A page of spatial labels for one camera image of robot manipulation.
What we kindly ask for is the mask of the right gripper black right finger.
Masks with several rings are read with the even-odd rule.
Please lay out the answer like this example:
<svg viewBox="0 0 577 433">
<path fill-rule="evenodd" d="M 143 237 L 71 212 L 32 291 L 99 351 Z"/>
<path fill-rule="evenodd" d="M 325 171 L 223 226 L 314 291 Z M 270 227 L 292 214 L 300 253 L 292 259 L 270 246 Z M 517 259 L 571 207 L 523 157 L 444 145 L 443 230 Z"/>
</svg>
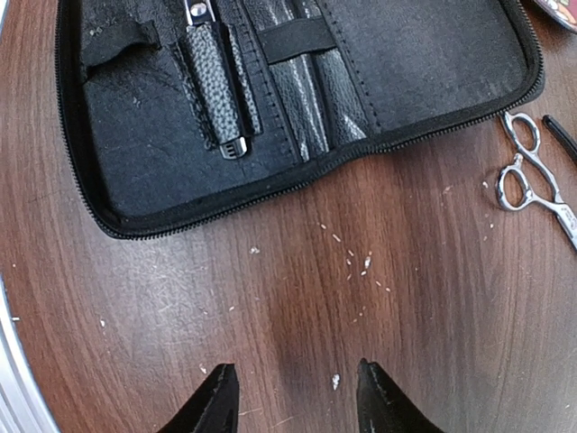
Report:
<svg viewBox="0 0 577 433">
<path fill-rule="evenodd" d="M 360 432 L 443 431 L 430 421 L 376 362 L 358 365 L 356 391 Z"/>
</svg>

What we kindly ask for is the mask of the black zippered tool case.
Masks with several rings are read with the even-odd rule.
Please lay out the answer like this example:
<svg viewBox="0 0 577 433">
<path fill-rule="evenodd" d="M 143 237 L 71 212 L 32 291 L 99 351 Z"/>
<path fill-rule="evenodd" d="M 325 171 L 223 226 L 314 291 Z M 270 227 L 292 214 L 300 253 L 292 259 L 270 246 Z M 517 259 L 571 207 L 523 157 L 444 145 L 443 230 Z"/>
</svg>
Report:
<svg viewBox="0 0 577 433">
<path fill-rule="evenodd" d="M 62 132 L 87 210 L 115 238 L 203 224 L 543 87 L 518 1 L 210 1 L 246 116 L 248 152 L 228 161 L 182 43 L 185 2 L 58 7 Z"/>
</svg>

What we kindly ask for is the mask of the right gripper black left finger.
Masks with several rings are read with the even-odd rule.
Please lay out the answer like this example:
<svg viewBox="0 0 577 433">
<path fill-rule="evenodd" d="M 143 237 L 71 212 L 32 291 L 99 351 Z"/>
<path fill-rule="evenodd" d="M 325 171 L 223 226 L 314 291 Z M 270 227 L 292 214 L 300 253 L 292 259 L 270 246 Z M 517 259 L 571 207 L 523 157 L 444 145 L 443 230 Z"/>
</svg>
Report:
<svg viewBox="0 0 577 433">
<path fill-rule="evenodd" d="M 160 433 L 234 433 L 239 419 L 239 381 L 234 364 L 219 364 Z"/>
</svg>

